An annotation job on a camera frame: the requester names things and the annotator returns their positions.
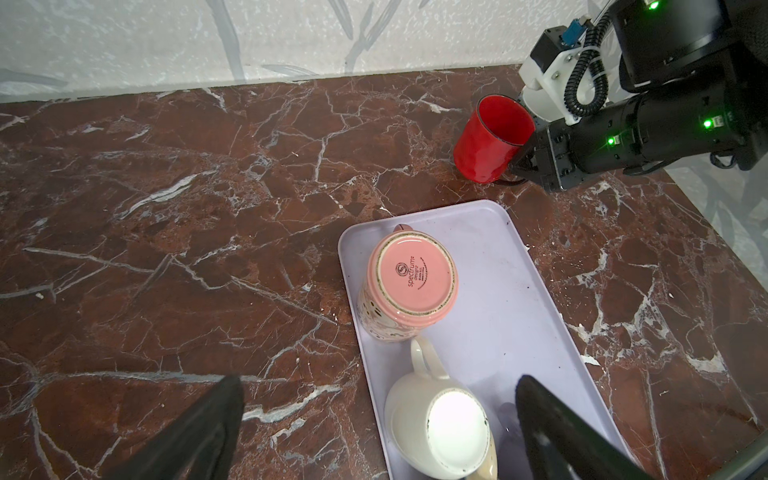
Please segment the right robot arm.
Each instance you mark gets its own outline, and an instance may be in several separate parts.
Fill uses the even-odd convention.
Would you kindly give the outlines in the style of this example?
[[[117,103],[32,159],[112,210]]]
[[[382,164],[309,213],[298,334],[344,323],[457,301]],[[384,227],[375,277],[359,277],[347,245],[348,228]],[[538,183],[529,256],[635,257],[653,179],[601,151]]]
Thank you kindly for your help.
[[[562,109],[509,164],[549,192],[684,157],[752,169],[767,155],[763,1],[611,1],[596,19],[545,30],[520,70],[553,81]]]

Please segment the red mug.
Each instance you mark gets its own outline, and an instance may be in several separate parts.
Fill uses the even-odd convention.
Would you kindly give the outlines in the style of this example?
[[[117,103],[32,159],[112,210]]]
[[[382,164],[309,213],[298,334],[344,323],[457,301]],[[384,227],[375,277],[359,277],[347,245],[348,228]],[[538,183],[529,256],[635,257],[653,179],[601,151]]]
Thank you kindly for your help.
[[[454,163],[473,182],[496,182],[534,132],[534,120],[522,105],[504,95],[487,95],[477,103],[454,147]]]

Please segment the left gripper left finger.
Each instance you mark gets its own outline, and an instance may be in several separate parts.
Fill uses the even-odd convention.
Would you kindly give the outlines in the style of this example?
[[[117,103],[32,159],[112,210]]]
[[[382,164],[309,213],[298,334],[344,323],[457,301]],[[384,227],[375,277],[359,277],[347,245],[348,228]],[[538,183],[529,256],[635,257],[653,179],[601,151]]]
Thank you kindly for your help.
[[[228,375],[107,479],[227,479],[244,413],[241,379]]]

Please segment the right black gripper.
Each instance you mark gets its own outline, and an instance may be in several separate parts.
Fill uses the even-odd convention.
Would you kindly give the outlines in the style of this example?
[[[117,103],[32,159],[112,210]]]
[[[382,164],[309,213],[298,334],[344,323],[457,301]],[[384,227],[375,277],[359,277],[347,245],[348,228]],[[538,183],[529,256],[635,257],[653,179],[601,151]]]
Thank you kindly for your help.
[[[604,172],[642,176],[696,155],[721,169],[752,169],[767,155],[767,79],[710,71],[612,104],[527,142],[527,179],[561,192]]]

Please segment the pink patterned mug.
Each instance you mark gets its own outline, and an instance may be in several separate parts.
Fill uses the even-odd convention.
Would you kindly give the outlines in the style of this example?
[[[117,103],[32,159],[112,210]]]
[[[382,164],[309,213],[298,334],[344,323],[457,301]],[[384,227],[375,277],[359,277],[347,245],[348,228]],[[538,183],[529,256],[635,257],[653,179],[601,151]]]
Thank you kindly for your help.
[[[372,337],[399,342],[443,320],[458,289],[458,270],[445,246],[399,224],[370,255],[356,311]]]

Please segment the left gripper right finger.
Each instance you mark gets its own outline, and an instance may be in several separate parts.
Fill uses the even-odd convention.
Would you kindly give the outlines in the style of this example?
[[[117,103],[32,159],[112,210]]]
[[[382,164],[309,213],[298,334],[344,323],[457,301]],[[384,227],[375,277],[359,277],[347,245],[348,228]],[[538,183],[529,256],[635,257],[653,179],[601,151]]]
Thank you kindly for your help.
[[[520,378],[515,403],[535,479],[650,477],[533,376]]]

